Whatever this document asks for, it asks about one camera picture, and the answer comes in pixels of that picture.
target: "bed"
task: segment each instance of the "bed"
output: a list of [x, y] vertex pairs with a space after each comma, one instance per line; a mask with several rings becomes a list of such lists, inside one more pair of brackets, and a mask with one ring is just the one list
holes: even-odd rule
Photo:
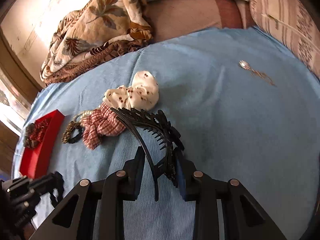
[[[155, 1], [151, 6], [176, 8], [184, 14], [181, 6], [171, 6], [172, 0], [163, 1]], [[208, 1], [175, 0], [176, 4], [189, 2], [190, 6], [200, 7]], [[304, 61], [303, 55], [299, 56], [296, 33], [288, 34], [293, 41], [286, 43], [278, 33], [276, 15], [268, 17], [266, 26], [266, 19], [256, 19], [259, 9], [268, 8], [255, 7], [253, 20], [259, 27], [249, 27], [253, 24], [246, 4], [214, 2], [217, 10], [219, 2], [224, 3], [224, 8], [239, 8], [238, 23], [227, 21], [226, 17], [217, 22], [205, 16], [206, 26], [197, 26], [195, 15], [191, 30], [185, 26], [169, 33], [161, 32], [159, 26], [170, 26], [171, 17], [153, 20], [158, 30], [154, 44], [105, 62], [68, 83], [50, 84], [34, 101], [25, 127], [59, 109], [66, 117], [48, 172], [59, 171], [63, 175], [65, 193], [83, 178], [104, 179], [134, 157], [138, 142], [133, 136], [124, 131], [118, 137], [104, 138], [92, 151], [81, 141], [62, 144], [62, 133], [75, 114], [96, 108], [107, 89], [130, 85], [137, 71], [148, 70], [157, 79], [160, 93], [159, 102], [151, 111], [165, 112], [181, 133], [187, 158], [212, 178], [239, 179], [287, 239], [299, 239], [312, 216], [319, 183], [317, 41], [313, 43], [311, 60]], [[151, 19], [159, 17], [152, 15], [154, 11], [151, 10]], [[244, 22], [248, 29], [240, 29]], [[240, 60], [268, 75], [274, 85], [240, 68]], [[156, 163], [163, 153], [149, 134], [141, 134]], [[22, 138], [23, 134], [14, 155], [13, 177], [19, 175]], [[183, 202], [164, 176], [159, 178], [159, 192], [159, 201], [154, 202], [153, 181], [146, 165], [138, 200], [124, 203], [125, 239], [192, 238], [195, 204]], [[43, 197], [35, 225], [39, 226], [51, 210], [49, 197]]]

